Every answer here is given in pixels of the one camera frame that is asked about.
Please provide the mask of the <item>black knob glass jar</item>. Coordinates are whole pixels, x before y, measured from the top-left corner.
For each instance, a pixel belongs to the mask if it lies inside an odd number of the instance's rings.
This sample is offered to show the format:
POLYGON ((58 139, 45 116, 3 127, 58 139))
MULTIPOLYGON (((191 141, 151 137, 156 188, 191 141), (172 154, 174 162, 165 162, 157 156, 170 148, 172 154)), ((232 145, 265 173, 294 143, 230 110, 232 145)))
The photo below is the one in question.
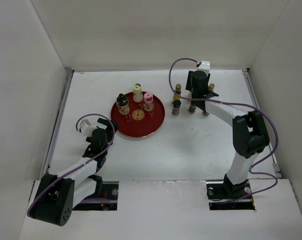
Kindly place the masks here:
POLYGON ((128 115, 130 112, 129 100, 127 96, 120 93, 116 98, 116 105, 119 113, 123 116, 128 115))

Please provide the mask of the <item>yellow cap spice jar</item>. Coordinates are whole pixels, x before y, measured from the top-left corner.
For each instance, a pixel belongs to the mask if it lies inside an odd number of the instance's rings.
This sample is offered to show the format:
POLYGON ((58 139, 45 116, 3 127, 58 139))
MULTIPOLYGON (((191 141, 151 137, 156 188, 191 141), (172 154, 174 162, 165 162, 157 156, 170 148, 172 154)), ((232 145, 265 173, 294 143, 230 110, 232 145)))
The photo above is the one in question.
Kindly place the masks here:
POLYGON ((141 103, 144 100, 144 95, 141 85, 139 83, 136 83, 132 89, 133 89, 132 91, 133 101, 136 103, 141 103))

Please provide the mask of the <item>pink cap spice jar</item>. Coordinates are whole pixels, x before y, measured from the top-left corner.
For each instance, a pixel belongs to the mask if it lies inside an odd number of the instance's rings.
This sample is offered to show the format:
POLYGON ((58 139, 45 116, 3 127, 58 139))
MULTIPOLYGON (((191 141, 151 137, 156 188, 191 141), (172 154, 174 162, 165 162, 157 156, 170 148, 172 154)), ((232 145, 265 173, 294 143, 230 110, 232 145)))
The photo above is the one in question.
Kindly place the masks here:
POLYGON ((143 109, 147 112, 150 112, 154 109, 153 94, 150 92, 146 92, 144 94, 143 109))

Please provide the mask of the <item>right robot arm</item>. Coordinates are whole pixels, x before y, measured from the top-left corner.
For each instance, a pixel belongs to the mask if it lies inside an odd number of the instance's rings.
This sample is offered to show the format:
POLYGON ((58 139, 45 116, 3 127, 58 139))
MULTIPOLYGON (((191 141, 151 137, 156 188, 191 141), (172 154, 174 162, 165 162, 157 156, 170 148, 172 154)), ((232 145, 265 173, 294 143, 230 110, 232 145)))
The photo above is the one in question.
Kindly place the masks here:
POLYGON ((219 96, 209 87, 210 74, 203 71, 189 71, 186 90, 191 92, 189 111, 201 109, 214 115, 232 127, 235 157, 221 185, 222 193, 234 198, 245 188, 248 173, 258 154, 269 145, 270 138, 263 115, 257 111, 243 111, 239 108, 223 104, 217 100, 219 96))

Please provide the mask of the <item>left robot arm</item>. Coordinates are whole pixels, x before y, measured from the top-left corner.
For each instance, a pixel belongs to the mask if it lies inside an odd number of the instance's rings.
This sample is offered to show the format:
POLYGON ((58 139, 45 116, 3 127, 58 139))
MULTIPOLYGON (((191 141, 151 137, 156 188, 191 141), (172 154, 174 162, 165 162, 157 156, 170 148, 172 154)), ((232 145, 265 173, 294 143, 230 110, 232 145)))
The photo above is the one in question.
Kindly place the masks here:
POLYGON ((39 183, 33 202, 27 210, 29 218, 49 224, 64 226, 73 210, 115 210, 117 205, 116 183, 107 184, 97 173, 106 162, 118 124, 115 120, 99 115, 92 126, 82 117, 76 129, 86 136, 89 143, 80 160, 58 174, 45 174, 39 183))

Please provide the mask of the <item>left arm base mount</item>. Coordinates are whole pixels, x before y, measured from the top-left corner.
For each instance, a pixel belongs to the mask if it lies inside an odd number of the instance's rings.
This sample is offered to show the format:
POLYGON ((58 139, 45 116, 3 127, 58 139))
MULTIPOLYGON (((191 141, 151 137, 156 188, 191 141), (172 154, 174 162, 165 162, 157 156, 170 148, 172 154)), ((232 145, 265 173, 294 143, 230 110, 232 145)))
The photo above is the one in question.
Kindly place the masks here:
POLYGON ((119 182, 107 181, 99 190, 76 205, 74 211, 116 211, 118 205, 119 182))

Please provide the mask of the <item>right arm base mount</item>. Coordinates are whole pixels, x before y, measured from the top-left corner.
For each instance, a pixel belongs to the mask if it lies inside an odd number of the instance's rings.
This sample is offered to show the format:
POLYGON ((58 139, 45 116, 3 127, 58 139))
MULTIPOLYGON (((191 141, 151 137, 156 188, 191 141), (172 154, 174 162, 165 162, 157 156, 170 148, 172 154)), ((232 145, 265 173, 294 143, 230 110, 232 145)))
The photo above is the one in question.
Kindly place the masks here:
POLYGON ((248 180, 232 185, 226 181, 206 183, 209 209, 212 211, 255 210, 248 180))

